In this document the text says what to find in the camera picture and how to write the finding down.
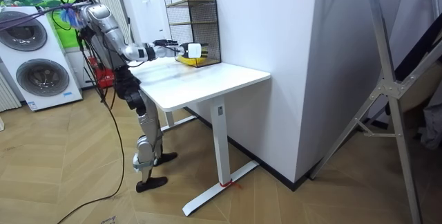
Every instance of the humanoid robot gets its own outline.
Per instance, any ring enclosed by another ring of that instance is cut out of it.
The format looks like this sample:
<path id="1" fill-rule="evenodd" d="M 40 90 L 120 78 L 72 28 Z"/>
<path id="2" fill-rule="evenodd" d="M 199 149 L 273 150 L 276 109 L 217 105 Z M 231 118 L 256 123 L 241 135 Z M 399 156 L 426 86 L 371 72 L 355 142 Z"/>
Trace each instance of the humanoid robot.
<path id="1" fill-rule="evenodd" d="M 120 99 L 126 100 L 130 109 L 136 110 L 144 133 L 137 141 L 138 151 L 133 157 L 134 168 L 142 173 L 142 180 L 138 182 L 136 190 L 143 192 L 160 187 L 167 183 L 167 178 L 151 177 L 152 168 L 171 161 L 177 154 L 163 152 L 163 133 L 156 105 L 140 90 L 140 82 L 129 71 L 128 63 L 149 62 L 160 57 L 178 55 L 187 58 L 201 57 L 201 45 L 190 43 L 179 46 L 176 41 L 171 40 L 157 40 L 152 44 L 126 44 L 112 12 L 104 4 L 94 0 L 82 1 L 90 3 L 74 8 L 83 26 L 78 31 L 78 36 L 95 51 L 97 59 L 105 67 L 113 70 L 116 93 Z"/>

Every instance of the dryer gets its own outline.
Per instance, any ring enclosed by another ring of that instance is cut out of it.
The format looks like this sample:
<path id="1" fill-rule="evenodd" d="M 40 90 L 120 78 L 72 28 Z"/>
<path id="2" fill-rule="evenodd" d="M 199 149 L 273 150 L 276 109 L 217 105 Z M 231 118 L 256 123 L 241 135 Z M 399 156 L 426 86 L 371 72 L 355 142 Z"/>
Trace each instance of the dryer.
<path id="1" fill-rule="evenodd" d="M 37 13 L 33 6 L 7 7 L 0 22 Z M 81 89 L 47 15 L 0 32 L 0 58 L 36 111 L 81 100 Z"/>

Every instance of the wire basket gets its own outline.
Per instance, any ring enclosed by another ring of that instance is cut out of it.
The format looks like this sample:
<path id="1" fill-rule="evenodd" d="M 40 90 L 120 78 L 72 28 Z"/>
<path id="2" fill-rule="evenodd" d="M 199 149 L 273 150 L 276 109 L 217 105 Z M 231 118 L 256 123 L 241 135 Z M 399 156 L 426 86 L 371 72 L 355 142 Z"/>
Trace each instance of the wire basket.
<path id="1" fill-rule="evenodd" d="M 194 67 L 221 62 L 220 32 L 216 0 L 164 0 L 171 37 L 178 43 L 203 45 L 201 58 L 177 57 Z"/>

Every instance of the table top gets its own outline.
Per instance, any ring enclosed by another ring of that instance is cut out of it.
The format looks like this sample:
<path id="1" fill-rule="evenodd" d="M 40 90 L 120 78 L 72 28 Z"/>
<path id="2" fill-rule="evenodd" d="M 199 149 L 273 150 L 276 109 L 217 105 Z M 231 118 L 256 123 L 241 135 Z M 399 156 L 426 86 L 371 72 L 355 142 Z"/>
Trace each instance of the table top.
<path id="1" fill-rule="evenodd" d="M 131 72 L 161 110 L 170 112 L 270 78 L 270 73 L 224 62 L 194 68 L 174 57 L 146 62 Z"/>

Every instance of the white desk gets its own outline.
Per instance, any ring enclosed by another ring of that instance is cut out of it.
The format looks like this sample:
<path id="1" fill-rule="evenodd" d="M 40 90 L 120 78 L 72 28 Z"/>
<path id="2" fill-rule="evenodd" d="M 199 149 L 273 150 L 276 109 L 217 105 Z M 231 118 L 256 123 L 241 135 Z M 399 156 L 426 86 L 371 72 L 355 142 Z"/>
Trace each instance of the white desk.
<path id="1" fill-rule="evenodd" d="M 183 207 L 186 216 L 227 188 L 230 182 L 238 180 L 258 166 L 256 161 L 251 161 L 230 174 L 224 94 L 267 80 L 270 78 L 269 73 L 225 63 L 194 68 L 181 64 L 172 57 L 147 62 L 137 68 L 131 68 L 131 72 L 141 81 L 140 87 L 143 92 L 166 113 L 168 126 L 162 128 L 163 131 L 195 118 L 195 116 L 191 116 L 174 122 L 172 111 L 210 99 L 213 139 L 220 183 L 187 203 Z"/>

